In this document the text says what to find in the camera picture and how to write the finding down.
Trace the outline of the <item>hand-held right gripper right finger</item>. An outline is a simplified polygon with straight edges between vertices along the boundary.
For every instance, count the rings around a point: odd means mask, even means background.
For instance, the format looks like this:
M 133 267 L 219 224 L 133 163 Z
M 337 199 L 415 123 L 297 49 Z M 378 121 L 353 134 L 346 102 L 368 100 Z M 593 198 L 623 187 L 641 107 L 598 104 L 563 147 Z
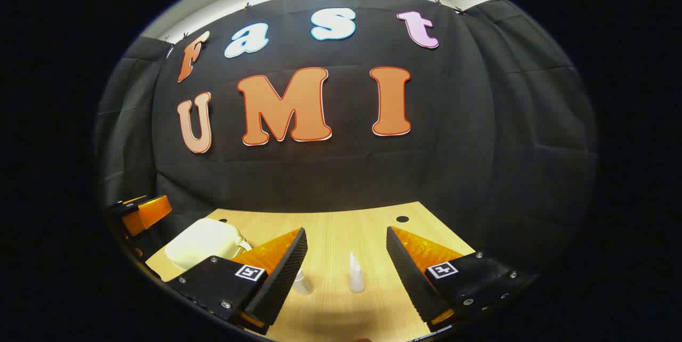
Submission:
M 429 330 L 463 327 L 514 300 L 536 275 L 487 252 L 462 254 L 397 226 L 386 248 L 412 305 Z

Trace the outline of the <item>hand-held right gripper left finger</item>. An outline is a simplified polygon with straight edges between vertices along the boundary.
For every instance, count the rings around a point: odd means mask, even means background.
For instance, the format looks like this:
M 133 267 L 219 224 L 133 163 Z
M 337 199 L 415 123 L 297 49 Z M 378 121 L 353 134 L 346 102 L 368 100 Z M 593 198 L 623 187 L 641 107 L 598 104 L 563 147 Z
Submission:
M 168 285 L 209 315 L 266 334 L 287 300 L 308 250 L 302 227 L 232 259 L 205 257 Z

